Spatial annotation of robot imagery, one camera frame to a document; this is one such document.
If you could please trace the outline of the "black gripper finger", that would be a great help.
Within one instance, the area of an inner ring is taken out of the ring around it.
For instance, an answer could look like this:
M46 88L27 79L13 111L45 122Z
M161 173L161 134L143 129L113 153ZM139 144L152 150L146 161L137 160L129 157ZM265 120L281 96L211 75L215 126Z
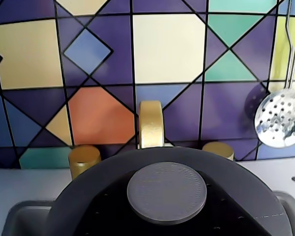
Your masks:
M270 235L212 178L201 172L206 183L206 203L199 213L201 236Z
M136 215L127 198L128 172L97 194L77 228L77 236L134 236Z

